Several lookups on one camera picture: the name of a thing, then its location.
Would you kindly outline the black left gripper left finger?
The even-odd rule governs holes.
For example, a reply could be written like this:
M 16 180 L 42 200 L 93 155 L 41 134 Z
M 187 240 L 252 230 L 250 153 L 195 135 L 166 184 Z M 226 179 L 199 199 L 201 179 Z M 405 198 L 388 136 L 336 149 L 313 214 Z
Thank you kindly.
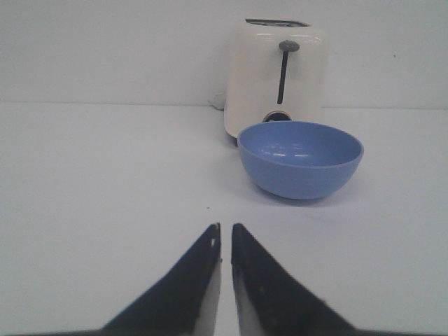
M 221 289 L 221 228 L 211 224 L 157 283 L 103 330 L 212 333 Z

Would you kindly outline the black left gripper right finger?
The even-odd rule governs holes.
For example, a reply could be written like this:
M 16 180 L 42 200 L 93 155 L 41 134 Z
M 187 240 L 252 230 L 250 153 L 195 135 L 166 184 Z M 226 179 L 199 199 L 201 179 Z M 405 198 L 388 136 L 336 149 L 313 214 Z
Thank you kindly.
M 354 330 L 296 281 L 241 223 L 232 227 L 231 263 L 242 332 Z

